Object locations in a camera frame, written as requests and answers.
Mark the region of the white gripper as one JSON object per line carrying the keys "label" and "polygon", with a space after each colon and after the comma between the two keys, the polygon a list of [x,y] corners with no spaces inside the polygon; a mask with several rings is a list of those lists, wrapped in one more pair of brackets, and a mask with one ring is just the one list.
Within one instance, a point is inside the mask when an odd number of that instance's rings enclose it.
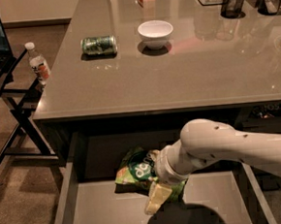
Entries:
{"label": "white gripper", "polygon": [[145,214],[155,214],[169,198],[172,193],[172,187],[169,184],[180,184],[197,169],[194,165],[196,157],[192,155],[192,150],[192,147],[178,140],[160,151],[158,149],[148,151],[148,155],[155,162],[155,174],[164,183],[155,181],[151,184],[144,209]]}

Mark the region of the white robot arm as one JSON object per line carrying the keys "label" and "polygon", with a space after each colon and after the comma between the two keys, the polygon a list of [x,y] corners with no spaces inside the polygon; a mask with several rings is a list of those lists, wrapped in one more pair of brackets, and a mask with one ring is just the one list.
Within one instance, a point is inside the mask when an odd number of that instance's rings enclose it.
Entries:
{"label": "white robot arm", "polygon": [[175,144],[151,153],[156,179],[144,210],[148,215],[157,212],[174,185],[219,160],[242,162],[281,177],[281,134],[237,131],[208,119],[190,120],[182,127]]}

